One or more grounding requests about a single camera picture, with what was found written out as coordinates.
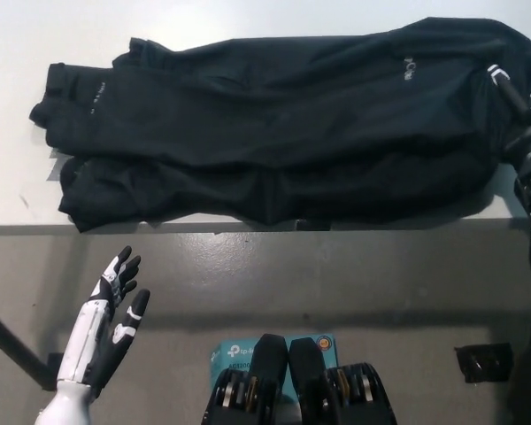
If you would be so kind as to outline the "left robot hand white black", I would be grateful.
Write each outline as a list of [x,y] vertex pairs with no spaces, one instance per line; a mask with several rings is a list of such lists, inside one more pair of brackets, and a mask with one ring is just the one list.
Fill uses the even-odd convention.
[[57,380],[83,384],[100,392],[125,358],[150,301],[150,291],[138,290],[117,325],[115,313],[136,289],[141,257],[128,245],[101,273],[81,306],[66,345]]

